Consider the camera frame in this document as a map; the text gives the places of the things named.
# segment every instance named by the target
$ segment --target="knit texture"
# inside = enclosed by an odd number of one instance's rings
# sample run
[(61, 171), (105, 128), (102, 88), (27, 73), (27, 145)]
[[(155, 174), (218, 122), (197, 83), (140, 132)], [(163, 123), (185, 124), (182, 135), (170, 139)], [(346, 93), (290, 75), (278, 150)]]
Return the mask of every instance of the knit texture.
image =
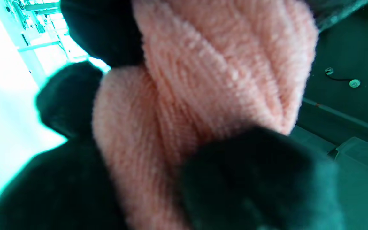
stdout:
[(133, 0), (145, 64), (111, 70), (93, 130), (134, 230), (191, 229), (180, 166), (254, 125), (289, 134), (318, 31), (298, 0)]

